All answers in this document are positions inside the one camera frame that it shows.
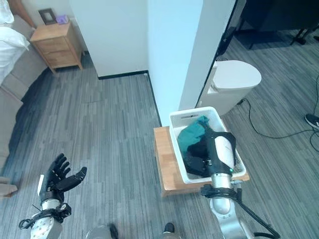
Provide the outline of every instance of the wooden stool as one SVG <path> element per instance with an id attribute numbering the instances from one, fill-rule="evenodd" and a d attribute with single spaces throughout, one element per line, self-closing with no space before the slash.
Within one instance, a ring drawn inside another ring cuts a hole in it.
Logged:
<path id="1" fill-rule="evenodd" d="M 169 127 L 154 128 L 154 135 L 161 196 L 199 192 L 200 188 L 207 183 L 185 184 L 183 182 L 171 143 Z M 249 174 L 246 172 L 243 176 L 233 177 L 233 180 L 248 181 Z"/>

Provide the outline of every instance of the wooden nightstand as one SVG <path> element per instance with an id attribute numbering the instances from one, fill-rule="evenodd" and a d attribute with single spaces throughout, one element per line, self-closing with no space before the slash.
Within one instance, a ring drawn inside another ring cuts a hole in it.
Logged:
<path id="1" fill-rule="evenodd" d="M 39 26 L 30 41 L 53 73 L 55 68 L 78 65 L 82 70 L 82 48 L 71 23 Z"/>

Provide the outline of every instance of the white plastic basket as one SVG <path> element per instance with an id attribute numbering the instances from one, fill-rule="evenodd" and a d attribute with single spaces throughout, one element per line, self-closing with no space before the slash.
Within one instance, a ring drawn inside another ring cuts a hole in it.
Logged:
<path id="1" fill-rule="evenodd" d="M 184 183 L 201 183 L 201 182 L 211 182 L 211 178 L 201 178 L 197 175 L 190 174 L 186 172 L 183 158 L 177 143 L 177 137 L 179 133 L 193 123 L 197 118 L 201 116 L 206 116 L 209 118 L 209 126 L 214 131 L 226 132 L 226 128 L 221 121 L 217 111 L 213 107 L 202 107 L 185 111 L 173 112 L 169 115 L 169 133 L 171 141 L 173 144 L 175 156 L 178 162 L 178 167 L 182 176 Z M 233 173 L 233 177 L 243 176 L 246 173 L 245 165 L 243 164 L 237 150 L 236 150 L 237 166 L 236 172 Z"/>

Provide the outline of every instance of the power cord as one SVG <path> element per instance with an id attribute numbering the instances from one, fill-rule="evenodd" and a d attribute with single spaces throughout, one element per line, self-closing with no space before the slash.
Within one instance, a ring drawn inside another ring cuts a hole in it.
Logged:
<path id="1" fill-rule="evenodd" d="M 316 100 L 316 104 L 315 104 L 315 107 L 314 107 L 314 113 L 313 113 L 313 115 L 316 113 L 316 108 L 317 108 L 318 99 L 319 99 L 318 79 L 319 79 L 319 74 L 318 74 L 318 76 L 317 76 L 317 78 L 316 78 L 317 100 Z M 307 132 L 307 131 L 312 131 L 313 133 L 312 133 L 312 135 L 311 135 L 310 138 L 309 138 L 309 143 L 310 143 L 310 145 L 312 146 L 312 148 L 313 148 L 316 152 L 319 153 L 319 150 L 314 146 L 314 144 L 313 144 L 313 142 L 312 142 L 313 136 L 319 137 L 319 135 L 318 135 L 319 131 L 318 131 L 318 130 L 316 130 L 315 128 L 313 128 L 313 129 L 306 129 L 306 130 L 302 130 L 302 131 L 298 131 L 298 132 L 295 132 L 295 133 L 292 133 L 292 134 L 288 134 L 288 135 L 285 135 L 285 136 L 278 136 L 278 137 L 270 136 L 270 135 L 265 135 L 265 134 L 260 133 L 260 132 L 258 132 L 258 131 L 256 130 L 256 127 L 254 126 L 254 124 L 253 124 L 253 122 L 252 122 L 252 120 L 251 120 L 251 109 L 252 109 L 252 106 L 251 106 L 249 100 L 246 99 L 246 98 L 243 98 L 243 99 L 239 102 L 239 104 L 241 104 L 243 101 L 246 101 L 246 102 L 248 103 L 248 105 L 249 105 L 248 119 L 249 119 L 250 125 L 252 126 L 253 130 L 254 130 L 257 134 L 259 134 L 259 135 L 261 135 L 261 136 L 264 136 L 264 137 L 267 137 L 267 138 L 281 139 L 281 138 L 288 138 L 288 137 L 291 137 L 291 136 L 296 135 L 296 134 L 299 134 L 299 133 L 303 133 L 303 132 Z"/>

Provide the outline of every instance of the black shoe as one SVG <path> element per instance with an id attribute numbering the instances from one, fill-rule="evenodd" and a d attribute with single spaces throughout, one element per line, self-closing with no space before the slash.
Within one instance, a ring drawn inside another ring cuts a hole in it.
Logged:
<path id="1" fill-rule="evenodd" d="M 167 223 L 165 225 L 164 233 L 174 233 L 175 232 L 175 227 L 173 223 Z"/>
<path id="2" fill-rule="evenodd" d="M 311 127 L 319 129 L 319 117 L 312 114 L 306 114 L 305 120 L 308 124 L 310 124 Z"/>
<path id="3" fill-rule="evenodd" d="M 119 239 L 119 233 L 116 228 L 116 226 L 113 223 L 108 224 L 108 227 L 110 229 L 111 238 L 112 239 Z"/>

